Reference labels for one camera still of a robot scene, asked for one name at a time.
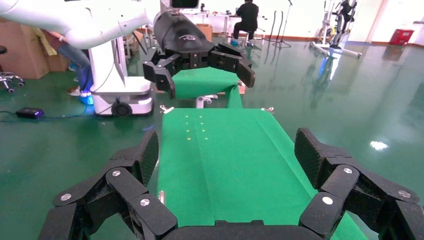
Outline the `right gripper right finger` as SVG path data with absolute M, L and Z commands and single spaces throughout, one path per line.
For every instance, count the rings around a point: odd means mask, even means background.
M 424 208 L 412 190 L 363 168 L 345 149 L 320 142 L 305 127 L 294 154 L 317 193 L 299 225 L 330 239 L 345 212 L 357 215 L 381 240 L 421 240 Z

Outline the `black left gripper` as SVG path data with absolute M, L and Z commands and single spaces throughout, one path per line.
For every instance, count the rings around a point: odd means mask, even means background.
M 227 43 L 214 44 L 181 13 L 161 13 L 153 32 L 162 50 L 153 47 L 142 61 L 144 78 L 160 91 L 176 98 L 173 76 L 181 70 L 212 67 L 234 73 L 247 87 L 255 84 L 256 74 L 247 53 Z

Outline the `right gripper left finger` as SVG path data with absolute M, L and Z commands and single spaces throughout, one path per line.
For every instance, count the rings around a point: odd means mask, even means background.
M 58 193 L 38 238 L 88 240 L 119 215 L 137 239 L 163 239 L 178 221 L 147 188 L 158 159 L 158 135 L 149 130 L 139 144 L 116 151 L 99 173 Z

